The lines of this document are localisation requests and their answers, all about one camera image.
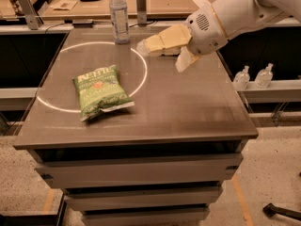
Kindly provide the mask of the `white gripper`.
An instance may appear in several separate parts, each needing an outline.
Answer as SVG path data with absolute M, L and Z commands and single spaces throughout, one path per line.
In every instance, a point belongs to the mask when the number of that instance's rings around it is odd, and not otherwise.
M 177 71 L 181 73 L 200 59 L 201 55 L 208 55 L 227 43 L 226 34 L 213 9 L 203 5 L 187 17 L 185 25 L 173 25 L 140 41 L 136 50 L 146 57 L 181 48 L 175 63 Z

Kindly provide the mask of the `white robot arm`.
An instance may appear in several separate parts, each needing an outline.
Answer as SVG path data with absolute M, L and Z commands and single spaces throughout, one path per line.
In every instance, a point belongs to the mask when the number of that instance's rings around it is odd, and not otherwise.
M 301 21 L 301 0 L 199 0 L 198 10 L 183 24 L 140 41 L 136 50 L 144 57 L 177 52 L 176 68 L 182 72 L 229 40 L 261 30 L 284 15 Z

